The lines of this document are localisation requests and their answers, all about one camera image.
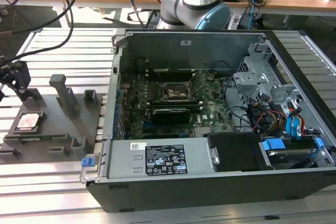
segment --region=white label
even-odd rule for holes
[[[181,40],[181,46],[191,46],[191,40]]]
[[[131,143],[131,150],[144,150],[146,143]]]

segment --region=metal slotted table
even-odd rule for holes
[[[58,28],[31,33],[19,53],[57,44],[67,33]],[[63,73],[67,76],[66,84],[74,93],[95,89],[97,93],[107,94],[113,58],[111,35],[112,29],[78,28],[64,47],[26,57],[32,77],[30,87],[38,88],[41,94],[56,94],[49,86],[49,78],[54,73]],[[287,48],[298,50],[297,53],[305,50],[301,56],[293,57],[297,57],[297,63],[307,65],[314,61],[306,67],[305,74],[310,77],[308,75],[314,72],[312,76],[319,78],[311,81],[322,84],[319,92],[332,108],[336,76],[334,69],[320,64],[330,62],[321,58],[325,56],[314,44],[307,42],[309,38],[306,36],[297,32],[277,32],[277,36],[282,42],[291,38],[287,40]],[[101,147],[106,99],[104,95],[95,152]],[[0,103],[0,144],[20,105],[21,101],[13,91],[7,90]],[[80,162],[0,165],[0,223],[331,223],[336,217],[336,186],[302,200],[108,214],[80,183],[80,170]]]

